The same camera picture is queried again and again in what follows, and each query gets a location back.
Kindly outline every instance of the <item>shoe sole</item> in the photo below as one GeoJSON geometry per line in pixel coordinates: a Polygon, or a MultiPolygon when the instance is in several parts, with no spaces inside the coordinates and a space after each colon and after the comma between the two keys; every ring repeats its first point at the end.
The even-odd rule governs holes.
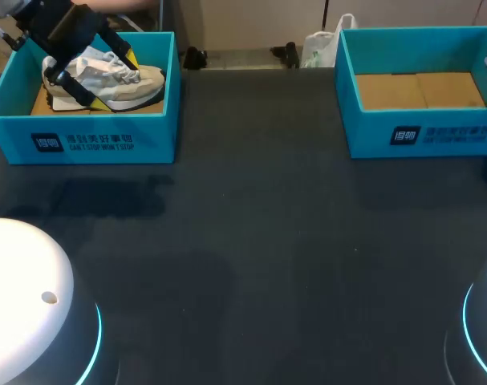
{"type": "MultiPolygon", "coordinates": [[[[106,103],[106,105],[112,110],[112,112],[135,111],[143,107],[152,106],[153,104],[159,103],[161,100],[163,100],[165,87],[166,84],[163,84],[163,86],[155,93],[136,100],[130,100],[124,102],[108,100],[103,102],[106,103]]],[[[47,104],[54,112],[73,112],[73,111],[83,111],[83,110],[94,111],[93,108],[84,107],[80,105],[71,96],[67,98],[55,97],[49,92],[48,89],[46,90],[47,90],[47,104]]]]}

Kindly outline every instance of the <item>small hole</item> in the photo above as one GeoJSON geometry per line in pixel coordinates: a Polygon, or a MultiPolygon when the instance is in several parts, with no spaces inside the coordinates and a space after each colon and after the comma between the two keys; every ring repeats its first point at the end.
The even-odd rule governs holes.
{"type": "Polygon", "coordinates": [[[42,293],[42,300],[49,305],[54,305],[55,303],[58,303],[58,297],[56,297],[56,294],[51,293],[50,291],[42,293]]]}

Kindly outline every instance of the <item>white dome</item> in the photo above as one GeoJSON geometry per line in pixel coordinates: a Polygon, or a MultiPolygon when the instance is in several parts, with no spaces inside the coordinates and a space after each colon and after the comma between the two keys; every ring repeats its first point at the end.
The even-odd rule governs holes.
{"type": "Polygon", "coordinates": [[[27,223],[0,219],[0,384],[50,346],[73,290],[70,262],[56,241],[27,223]]]}

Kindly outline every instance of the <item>cardboard bottom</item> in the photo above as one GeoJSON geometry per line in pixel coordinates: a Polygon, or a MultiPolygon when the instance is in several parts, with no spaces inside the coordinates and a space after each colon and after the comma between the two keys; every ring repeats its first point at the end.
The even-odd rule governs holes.
{"type": "Polygon", "coordinates": [[[357,75],[366,110],[485,107],[469,72],[357,75]]]}
{"type": "Polygon", "coordinates": [[[70,116],[70,115],[114,115],[114,114],[160,114],[163,112],[164,101],[161,100],[159,103],[153,104],[151,106],[143,107],[134,111],[127,112],[112,112],[112,111],[90,111],[90,110],[80,110],[80,111],[52,111],[52,108],[47,103],[47,90],[42,85],[40,91],[36,96],[34,102],[33,110],[31,111],[31,116],[70,116]]]}

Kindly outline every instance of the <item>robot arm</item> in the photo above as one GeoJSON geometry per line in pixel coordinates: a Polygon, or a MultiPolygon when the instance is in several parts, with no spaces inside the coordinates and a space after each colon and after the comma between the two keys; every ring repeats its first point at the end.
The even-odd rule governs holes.
{"type": "Polygon", "coordinates": [[[51,83],[63,87],[84,107],[109,111],[99,98],[65,71],[68,63],[93,42],[96,34],[129,68],[138,69],[129,43],[109,28],[104,15],[86,5],[77,6],[71,0],[0,0],[0,18],[8,16],[17,21],[23,35],[14,40],[0,28],[1,38],[14,51],[27,39],[37,43],[55,59],[55,65],[48,67],[44,75],[51,83]]]}

